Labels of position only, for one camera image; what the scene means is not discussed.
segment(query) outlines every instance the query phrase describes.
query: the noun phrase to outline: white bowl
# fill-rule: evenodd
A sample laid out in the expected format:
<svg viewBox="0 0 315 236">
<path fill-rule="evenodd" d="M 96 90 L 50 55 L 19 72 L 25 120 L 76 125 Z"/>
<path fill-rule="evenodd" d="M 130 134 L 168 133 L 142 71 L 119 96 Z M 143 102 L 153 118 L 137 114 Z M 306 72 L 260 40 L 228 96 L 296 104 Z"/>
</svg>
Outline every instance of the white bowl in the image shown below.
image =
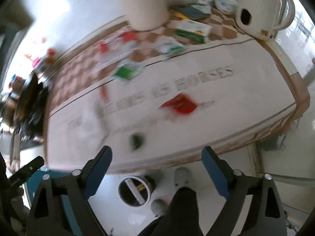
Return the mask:
<svg viewBox="0 0 315 236">
<path fill-rule="evenodd" d="M 236 0 L 215 0 L 215 6 L 224 14 L 234 14 L 237 7 Z"/>
</svg>

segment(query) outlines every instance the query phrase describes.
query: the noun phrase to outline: brown checkered pattern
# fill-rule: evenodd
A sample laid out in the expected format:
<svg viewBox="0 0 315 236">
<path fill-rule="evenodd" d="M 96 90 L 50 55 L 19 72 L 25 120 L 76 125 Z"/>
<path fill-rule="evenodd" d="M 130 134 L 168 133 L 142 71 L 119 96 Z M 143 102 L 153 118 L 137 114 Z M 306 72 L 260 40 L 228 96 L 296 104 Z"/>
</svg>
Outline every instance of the brown checkered pattern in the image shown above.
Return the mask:
<svg viewBox="0 0 315 236">
<path fill-rule="evenodd" d="M 160 55 L 158 51 L 153 48 L 154 43 L 159 38 L 163 38 L 165 36 L 172 36 L 185 46 L 199 44 L 196 41 L 177 36 L 174 33 L 175 27 L 180 20 L 180 18 L 172 16 L 165 26 L 161 26 L 160 28 L 152 31 L 137 32 L 139 49 L 134 51 L 129 58 L 134 61 L 141 62 Z M 233 19 L 227 18 L 216 9 L 212 10 L 212 15 L 206 19 L 200 20 L 200 22 L 212 26 L 209 37 L 211 41 L 234 39 L 240 34 L 243 34 L 243 32 L 236 26 Z M 128 29 L 130 29 L 129 26 L 123 27 L 122 29 L 110 34 L 105 39 L 113 37 L 114 35 L 117 35 L 118 32 L 123 32 L 123 30 Z M 98 46 L 97 43 L 95 43 L 62 67 L 56 78 L 50 111 L 77 93 L 110 75 L 118 64 L 118 62 L 116 62 L 97 73 L 93 73 L 92 69 L 99 60 L 100 55 Z"/>
</svg>

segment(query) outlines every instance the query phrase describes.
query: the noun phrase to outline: white floor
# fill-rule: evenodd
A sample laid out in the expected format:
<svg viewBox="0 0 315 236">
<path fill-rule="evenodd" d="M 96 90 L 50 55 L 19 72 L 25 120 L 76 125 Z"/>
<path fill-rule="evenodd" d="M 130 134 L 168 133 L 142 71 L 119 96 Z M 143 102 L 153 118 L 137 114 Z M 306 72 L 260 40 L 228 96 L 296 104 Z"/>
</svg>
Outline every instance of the white floor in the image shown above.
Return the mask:
<svg viewBox="0 0 315 236">
<path fill-rule="evenodd" d="M 247 147 L 223 154 L 220 158 L 226 160 L 232 169 L 240 169 L 246 175 L 252 174 Z M 206 234 L 220 213 L 225 199 L 215 190 L 201 161 L 184 166 L 189 168 L 194 176 L 199 207 L 199 224 L 202 232 Z M 175 194 L 173 183 L 175 168 L 147 171 L 143 174 L 150 175 L 157 183 L 157 188 L 152 193 L 151 201 L 161 198 L 168 204 L 171 202 Z M 89 199 L 89 203 L 108 234 L 113 228 L 114 236 L 135 236 L 155 218 L 150 209 L 151 201 L 146 206 L 132 208 L 119 199 L 117 187 L 124 176 L 126 175 L 105 176 L 96 195 Z M 251 197 L 248 196 L 232 235 L 238 235 L 241 232 L 250 200 Z"/>
</svg>

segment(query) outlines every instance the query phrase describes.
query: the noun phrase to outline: metal bolt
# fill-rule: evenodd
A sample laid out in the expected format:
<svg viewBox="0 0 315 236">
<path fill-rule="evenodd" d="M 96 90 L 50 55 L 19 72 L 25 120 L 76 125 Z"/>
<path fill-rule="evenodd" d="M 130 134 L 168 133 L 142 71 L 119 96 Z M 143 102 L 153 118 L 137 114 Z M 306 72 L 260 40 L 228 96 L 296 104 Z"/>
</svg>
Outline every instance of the metal bolt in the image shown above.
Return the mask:
<svg viewBox="0 0 315 236">
<path fill-rule="evenodd" d="M 243 174 L 243 172 L 240 171 L 240 170 L 233 170 L 233 174 L 234 174 L 235 176 L 241 176 L 241 175 Z"/>
<path fill-rule="evenodd" d="M 72 171 L 72 175 L 73 176 L 78 176 L 80 174 L 81 174 L 81 170 L 74 170 L 74 171 Z"/>
<path fill-rule="evenodd" d="M 50 178 L 50 175 L 49 175 L 49 174 L 45 174 L 45 175 L 43 175 L 43 177 L 42 177 L 43 180 L 47 180 L 47 179 L 49 179 L 49 178 Z"/>
<path fill-rule="evenodd" d="M 265 174 L 264 177 L 265 177 L 265 179 L 268 179 L 268 180 L 272 179 L 272 176 L 270 176 L 269 174 Z"/>
</svg>

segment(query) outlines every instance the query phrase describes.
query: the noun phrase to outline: shoe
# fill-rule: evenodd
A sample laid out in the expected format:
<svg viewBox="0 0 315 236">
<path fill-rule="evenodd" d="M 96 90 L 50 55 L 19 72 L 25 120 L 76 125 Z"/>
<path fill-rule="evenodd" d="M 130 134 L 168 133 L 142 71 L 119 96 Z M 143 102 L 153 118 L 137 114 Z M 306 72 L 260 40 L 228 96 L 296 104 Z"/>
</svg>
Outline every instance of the shoe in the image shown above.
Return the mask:
<svg viewBox="0 0 315 236">
<path fill-rule="evenodd" d="M 177 168 L 174 172 L 175 189 L 178 190 L 182 187 L 193 189 L 192 187 L 193 177 L 188 168 Z"/>
<path fill-rule="evenodd" d="M 160 218 L 165 215 L 167 210 L 167 204 L 161 199 L 155 199 L 151 202 L 151 211 L 156 218 Z"/>
</svg>

